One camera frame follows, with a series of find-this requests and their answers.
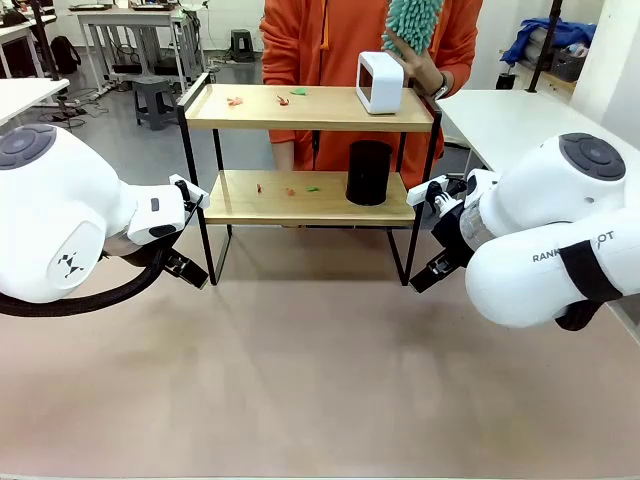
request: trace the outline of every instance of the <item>wooden shelf board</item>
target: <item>wooden shelf board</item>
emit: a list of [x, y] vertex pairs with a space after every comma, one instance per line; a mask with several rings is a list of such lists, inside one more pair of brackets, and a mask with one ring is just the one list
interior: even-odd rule
[[[257, 185], [262, 186], [258, 193]], [[315, 192], [308, 187], [318, 187]], [[295, 194], [289, 196], [287, 188]], [[234, 225], [359, 225], [403, 227], [415, 213], [398, 173], [389, 175], [387, 200], [363, 207], [345, 197], [346, 172], [225, 170], [204, 211], [207, 223]]]
[[[187, 110], [193, 128], [255, 128], [270, 130], [332, 130], [358, 132], [430, 132], [433, 117], [416, 93], [404, 89], [396, 115], [369, 115], [355, 87], [306, 87], [307, 95], [293, 95], [297, 87], [276, 85], [206, 85]], [[289, 100], [283, 107], [277, 97]], [[230, 107], [227, 98], [240, 97]]]

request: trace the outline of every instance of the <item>black cylindrical container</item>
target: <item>black cylindrical container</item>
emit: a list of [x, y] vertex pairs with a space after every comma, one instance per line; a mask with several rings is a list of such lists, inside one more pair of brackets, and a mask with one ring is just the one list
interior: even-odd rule
[[393, 149], [383, 142], [360, 140], [351, 144], [347, 199], [358, 205], [380, 205], [387, 199], [387, 181]]

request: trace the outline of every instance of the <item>wristwatch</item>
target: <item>wristwatch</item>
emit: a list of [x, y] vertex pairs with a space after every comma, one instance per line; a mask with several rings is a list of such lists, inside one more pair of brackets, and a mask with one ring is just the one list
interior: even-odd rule
[[438, 90], [436, 90], [436, 93], [433, 94], [434, 100], [440, 100], [442, 97], [446, 96], [447, 93], [449, 93], [449, 90], [451, 90], [449, 84], [447, 83], [447, 76], [442, 72], [440, 72], [440, 75], [442, 75], [442, 86]]

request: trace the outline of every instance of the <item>small debris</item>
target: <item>small debris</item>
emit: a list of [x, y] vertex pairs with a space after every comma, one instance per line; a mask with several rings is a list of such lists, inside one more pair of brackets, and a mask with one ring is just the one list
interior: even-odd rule
[[243, 100], [240, 97], [236, 98], [227, 98], [227, 105], [230, 107], [235, 107], [237, 105], [242, 105]]

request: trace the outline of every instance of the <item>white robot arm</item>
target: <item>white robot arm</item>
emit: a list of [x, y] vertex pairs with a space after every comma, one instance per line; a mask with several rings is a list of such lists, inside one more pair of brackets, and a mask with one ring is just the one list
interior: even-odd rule
[[433, 230], [445, 251], [417, 274], [424, 291], [467, 267], [469, 298], [486, 318], [510, 327], [555, 319], [586, 326], [603, 302], [640, 291], [640, 225], [625, 208], [626, 167], [587, 134], [555, 137], [503, 177], [474, 170], [462, 204], [440, 177], [417, 187], [440, 209]]
[[103, 255], [135, 255], [180, 232], [187, 207], [206, 206], [208, 195], [171, 180], [128, 185], [62, 128], [26, 125], [0, 137], [0, 293], [53, 302], [82, 284]]

